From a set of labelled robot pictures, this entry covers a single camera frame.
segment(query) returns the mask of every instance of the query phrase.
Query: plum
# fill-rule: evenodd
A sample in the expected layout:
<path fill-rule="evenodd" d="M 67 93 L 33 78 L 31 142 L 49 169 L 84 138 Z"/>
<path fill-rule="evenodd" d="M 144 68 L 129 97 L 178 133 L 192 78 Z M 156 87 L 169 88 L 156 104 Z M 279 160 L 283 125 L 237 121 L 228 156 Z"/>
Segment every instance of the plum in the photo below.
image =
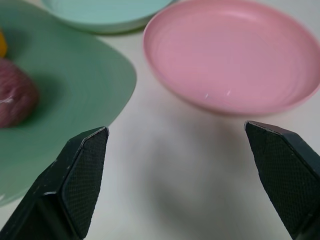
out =
<path fill-rule="evenodd" d="M 38 102 L 39 92 L 32 80 L 11 61 L 0 57 L 0 128 L 21 123 Z"/>

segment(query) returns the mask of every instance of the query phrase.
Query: textured gripper pad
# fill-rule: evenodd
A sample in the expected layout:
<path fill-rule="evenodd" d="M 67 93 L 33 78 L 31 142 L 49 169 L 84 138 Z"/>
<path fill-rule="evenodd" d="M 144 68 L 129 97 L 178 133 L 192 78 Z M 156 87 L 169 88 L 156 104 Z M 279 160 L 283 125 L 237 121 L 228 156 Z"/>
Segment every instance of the textured gripper pad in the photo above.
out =
<path fill-rule="evenodd" d="M 72 225 L 84 239 L 98 200 L 107 144 L 107 130 L 87 140 L 62 187 L 62 200 Z"/>
<path fill-rule="evenodd" d="M 280 134 L 250 123 L 245 131 L 262 185 L 295 239 L 320 206 L 319 181 Z"/>

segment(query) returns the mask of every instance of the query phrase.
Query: mint green plate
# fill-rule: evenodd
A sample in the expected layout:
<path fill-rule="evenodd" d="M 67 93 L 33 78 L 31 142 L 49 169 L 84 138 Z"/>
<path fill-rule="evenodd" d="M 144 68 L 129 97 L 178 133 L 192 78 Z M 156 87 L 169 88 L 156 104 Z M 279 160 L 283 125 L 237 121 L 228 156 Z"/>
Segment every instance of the mint green plate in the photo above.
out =
<path fill-rule="evenodd" d="M 27 121 L 0 129 L 1 206 L 23 196 L 68 139 L 110 125 L 134 91 L 136 72 L 119 52 L 28 3 L 0 0 L 0 26 L 7 58 L 41 94 Z"/>
<path fill-rule="evenodd" d="M 64 23 L 88 32 L 118 33 L 145 26 L 175 0 L 42 0 Z"/>

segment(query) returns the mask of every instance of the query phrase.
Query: white surface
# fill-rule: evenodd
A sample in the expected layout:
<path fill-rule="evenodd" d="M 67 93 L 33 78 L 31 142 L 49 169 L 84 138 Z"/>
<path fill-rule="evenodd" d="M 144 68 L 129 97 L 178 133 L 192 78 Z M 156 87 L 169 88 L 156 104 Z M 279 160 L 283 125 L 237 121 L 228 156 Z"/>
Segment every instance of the white surface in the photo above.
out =
<path fill-rule="evenodd" d="M 319 0 L 264 0 L 320 39 Z M 110 126 L 101 192 L 87 240 L 290 240 L 266 195 L 244 131 L 173 96 L 150 72 L 142 33 L 101 37 L 128 57 L 137 85 Z M 299 133 L 320 153 L 320 93 L 252 120 Z M 0 208 L 2 227 L 19 201 Z"/>

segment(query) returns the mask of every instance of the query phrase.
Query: green plate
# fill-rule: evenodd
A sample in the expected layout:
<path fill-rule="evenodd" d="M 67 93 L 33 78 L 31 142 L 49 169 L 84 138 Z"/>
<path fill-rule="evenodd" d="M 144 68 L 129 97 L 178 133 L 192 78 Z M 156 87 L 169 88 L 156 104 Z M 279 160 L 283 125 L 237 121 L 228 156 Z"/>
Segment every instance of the green plate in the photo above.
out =
<path fill-rule="evenodd" d="M 110 125 L 134 91 L 136 72 L 119 52 L 28 3 L 0 0 L 0 26 L 7 58 L 41 94 L 28 120 L 0 129 L 1 206 L 23 196 L 68 139 Z"/>

